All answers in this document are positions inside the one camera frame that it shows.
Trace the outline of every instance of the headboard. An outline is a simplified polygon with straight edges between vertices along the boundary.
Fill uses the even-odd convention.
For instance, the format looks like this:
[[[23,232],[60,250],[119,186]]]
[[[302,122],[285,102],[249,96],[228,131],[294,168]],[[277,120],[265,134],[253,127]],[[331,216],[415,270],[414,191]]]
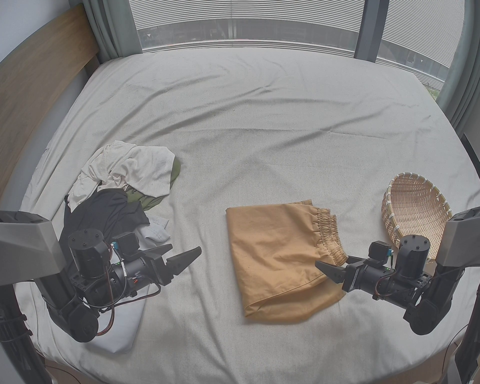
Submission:
[[[79,4],[0,62],[0,198],[28,138],[82,68],[95,70],[97,52]]]

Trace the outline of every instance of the gray curtain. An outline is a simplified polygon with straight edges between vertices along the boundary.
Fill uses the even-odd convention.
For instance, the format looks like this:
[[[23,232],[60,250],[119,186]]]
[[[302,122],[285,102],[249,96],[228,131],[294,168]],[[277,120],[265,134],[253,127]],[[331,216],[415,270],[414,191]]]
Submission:
[[[480,0],[465,0],[462,36],[437,104],[462,136],[480,94]]]
[[[70,0],[71,7],[79,3],[84,4],[101,63],[142,53],[128,0]]]

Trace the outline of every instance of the white bed sheet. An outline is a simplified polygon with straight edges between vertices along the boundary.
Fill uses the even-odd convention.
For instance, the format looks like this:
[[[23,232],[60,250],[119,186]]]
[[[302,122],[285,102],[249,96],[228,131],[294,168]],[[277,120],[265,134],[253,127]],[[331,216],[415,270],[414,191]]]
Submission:
[[[311,198],[337,215],[348,254],[388,240],[391,178],[417,172],[458,212],[480,181],[445,116],[413,74],[367,61],[266,48],[177,50],[102,65],[32,178],[22,209],[62,227],[63,196],[100,146],[163,145],[181,161],[170,195],[175,252],[202,255],[149,299],[132,350],[112,355],[58,329],[33,287],[18,289],[34,344],[50,359],[111,383],[370,383],[440,351],[469,319],[479,271],[452,309],[415,335],[403,310],[360,291],[292,325],[243,318],[225,209]]]

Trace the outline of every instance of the wrinkled bed sheet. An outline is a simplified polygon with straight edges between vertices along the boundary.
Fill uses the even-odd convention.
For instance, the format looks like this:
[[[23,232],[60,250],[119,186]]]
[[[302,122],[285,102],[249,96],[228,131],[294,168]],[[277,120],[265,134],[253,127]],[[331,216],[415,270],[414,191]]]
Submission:
[[[177,50],[112,60],[94,73],[45,151],[22,209],[62,228],[63,196],[86,160],[123,140],[181,161],[152,213],[174,252],[202,255],[148,299],[133,348],[109,354],[50,320],[18,287],[35,346],[109,383],[370,383],[445,348],[469,319],[480,271],[426,336],[403,310],[355,291],[300,324],[243,318],[225,209],[312,199],[337,215],[348,254],[388,240],[380,206],[399,172],[429,178],[453,212],[480,205],[480,181],[455,132],[413,74],[367,61],[266,48]]]

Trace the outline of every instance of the wicker basket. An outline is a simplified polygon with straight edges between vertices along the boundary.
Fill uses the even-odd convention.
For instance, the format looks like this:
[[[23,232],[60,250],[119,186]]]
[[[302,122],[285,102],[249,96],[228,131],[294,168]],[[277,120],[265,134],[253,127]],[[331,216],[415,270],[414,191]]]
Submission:
[[[397,248],[403,236],[422,235],[430,240],[428,258],[434,260],[452,210],[431,181],[416,173],[404,172],[396,175],[388,185],[382,202],[382,217]]]

